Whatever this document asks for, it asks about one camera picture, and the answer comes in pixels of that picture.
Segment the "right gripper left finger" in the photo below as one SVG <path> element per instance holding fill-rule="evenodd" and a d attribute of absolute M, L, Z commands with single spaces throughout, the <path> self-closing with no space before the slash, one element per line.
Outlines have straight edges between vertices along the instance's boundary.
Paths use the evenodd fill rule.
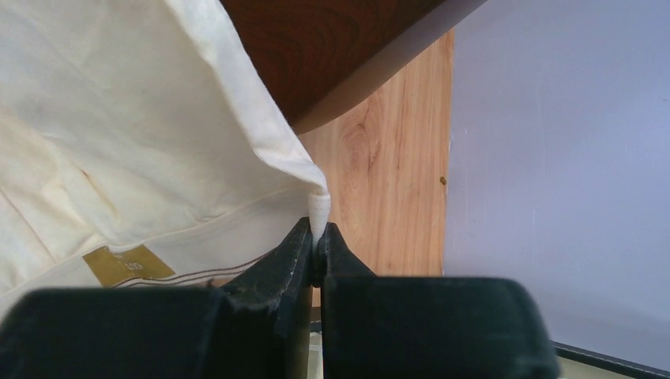
<path fill-rule="evenodd" d="M 301 219 L 215 286 L 32 291 L 1 324 L 4 378 L 286 378 L 307 371 L 312 236 Z"/>

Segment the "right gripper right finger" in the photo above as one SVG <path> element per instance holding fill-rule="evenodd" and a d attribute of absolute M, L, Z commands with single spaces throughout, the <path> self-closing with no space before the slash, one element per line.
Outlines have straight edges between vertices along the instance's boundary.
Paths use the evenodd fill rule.
<path fill-rule="evenodd" d="M 318 243 L 327 378 L 557 378 L 540 311 L 518 282 L 377 276 L 330 223 Z"/>

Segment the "beige underwear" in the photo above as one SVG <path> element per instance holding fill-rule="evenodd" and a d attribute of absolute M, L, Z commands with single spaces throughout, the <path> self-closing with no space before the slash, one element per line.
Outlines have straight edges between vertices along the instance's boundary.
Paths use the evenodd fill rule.
<path fill-rule="evenodd" d="M 219 2 L 2 2 L 2 312 L 227 280 L 329 213 Z"/>

